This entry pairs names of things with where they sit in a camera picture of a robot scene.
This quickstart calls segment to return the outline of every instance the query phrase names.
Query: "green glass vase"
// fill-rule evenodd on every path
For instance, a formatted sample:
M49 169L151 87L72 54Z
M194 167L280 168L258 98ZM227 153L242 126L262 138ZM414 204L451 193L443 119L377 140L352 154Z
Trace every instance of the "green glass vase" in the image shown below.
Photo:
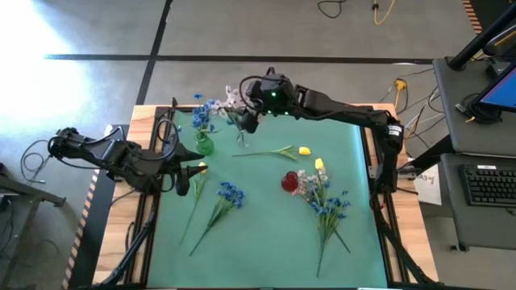
M198 132L195 135L195 141L197 151L203 155L210 155L215 150L213 140L206 133Z

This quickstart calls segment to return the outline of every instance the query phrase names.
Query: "keyboard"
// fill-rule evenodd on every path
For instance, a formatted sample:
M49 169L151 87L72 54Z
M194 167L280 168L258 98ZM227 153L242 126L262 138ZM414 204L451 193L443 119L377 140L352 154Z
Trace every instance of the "keyboard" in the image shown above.
M469 205L516 208L516 167L461 165L459 172Z

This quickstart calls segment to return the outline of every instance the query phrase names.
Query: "yellow tulip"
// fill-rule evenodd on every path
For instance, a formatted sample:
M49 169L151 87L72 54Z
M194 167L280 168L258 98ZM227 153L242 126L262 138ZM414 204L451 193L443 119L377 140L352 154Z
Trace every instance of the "yellow tulip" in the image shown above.
M323 163L322 159L317 158L315 160L315 169L317 169L317 170L323 170L324 169L324 163Z
M206 166L206 164L205 164L204 162L201 162L201 163L199 164L199 166ZM201 171L201 174L205 174L205 173L206 173L206 170L208 170L208 169L204 169L203 171Z
M309 155L310 149L308 147L299 147L299 154L301 155Z

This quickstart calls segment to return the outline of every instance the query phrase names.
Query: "green tabletop surface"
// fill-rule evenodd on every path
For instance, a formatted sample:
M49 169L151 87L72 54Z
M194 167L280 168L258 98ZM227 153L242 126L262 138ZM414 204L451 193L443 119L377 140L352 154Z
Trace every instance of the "green tabletop surface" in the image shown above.
M195 151L195 129L191 114L177 112L181 142ZM185 197L175 189L162 193L148 273L150 288L386 288L385 265L368 205L368 178L360 128L332 120L295 120L289 116L267 116L255 134L246 134L248 147L236 142L238 131L226 120L216 118L210 135L212 155L182 164L209 168L207 182L184 242L186 222L194 207L194 189ZM294 161L277 155L235 154L269 151L289 145L305 146L311 155ZM300 197L281 188L288 171L305 169L315 173L314 161L322 158L330 177L329 196L342 197L352 206L338 232L348 245L346 251L333 235L324 252L317 278L319 234L316 213ZM221 181L230 181L246 191L242 209L233 209L190 251L201 237L218 200ZM164 183L169 188L170 180Z

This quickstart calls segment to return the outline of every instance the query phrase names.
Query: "wooden table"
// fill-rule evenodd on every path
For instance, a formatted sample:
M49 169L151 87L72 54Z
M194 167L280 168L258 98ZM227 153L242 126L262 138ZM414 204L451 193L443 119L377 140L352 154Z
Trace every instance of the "wooden table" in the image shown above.
M396 116L396 112L392 104L361 105L373 106L377 110L388 110L393 116ZM152 134L152 124L154 123L155 111L156 106L135 106L131 118L131 126L127 135L128 140L141 144L143 148L148 148ZM374 165L377 158L372 142L372 136L368 130L366 131L366 134L370 156ZM403 148L398 158L398 166L402 166L407 161L406 151L405 148ZM409 180L399 180L397 186L403 189L414 190L414 182ZM122 194L127 193L129 190L130 189L127 184L117 184L113 198L119 197ZM117 203L111 207L95 270L94 283L103 281L123 257L125 252L124 243L127 227L135 220L138 200L138 195L130 195L117 201ZM397 191L393 194L393 204L404 247L408 250L416 264L419 265L430 278L437 281L439 278L437 276L437 271L435 270L434 259L432 257L427 231L425 230L425 224L419 208L418 197L412 193ZM143 261L144 246L144 244L141 246L139 254L135 260L135 270L133 272L135 280L139 278L141 272L140 269ZM401 281L397 259L394 254L395 251L390 244L388 245L388 248L389 258L393 269L393 278L395 281Z

